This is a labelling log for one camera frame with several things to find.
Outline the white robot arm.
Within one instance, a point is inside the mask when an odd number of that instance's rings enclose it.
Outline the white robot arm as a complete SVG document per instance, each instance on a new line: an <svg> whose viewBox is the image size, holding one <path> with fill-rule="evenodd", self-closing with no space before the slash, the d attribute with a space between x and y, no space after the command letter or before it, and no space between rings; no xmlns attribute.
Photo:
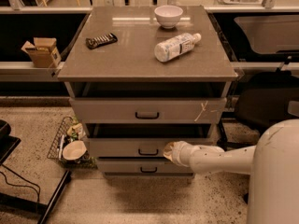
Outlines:
<svg viewBox="0 0 299 224"><path fill-rule="evenodd" d="M254 146L225 151L177 141L164 156L199 175L249 175L247 224L299 224L299 119L271 126Z"/></svg>

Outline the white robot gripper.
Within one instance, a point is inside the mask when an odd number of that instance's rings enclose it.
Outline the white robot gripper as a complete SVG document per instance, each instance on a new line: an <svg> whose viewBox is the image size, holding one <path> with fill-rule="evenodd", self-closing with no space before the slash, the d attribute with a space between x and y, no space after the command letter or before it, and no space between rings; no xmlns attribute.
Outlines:
<svg viewBox="0 0 299 224"><path fill-rule="evenodd" d="M164 156L177 166L189 167L192 154L199 149L185 141L170 142L164 147Z"/></svg>

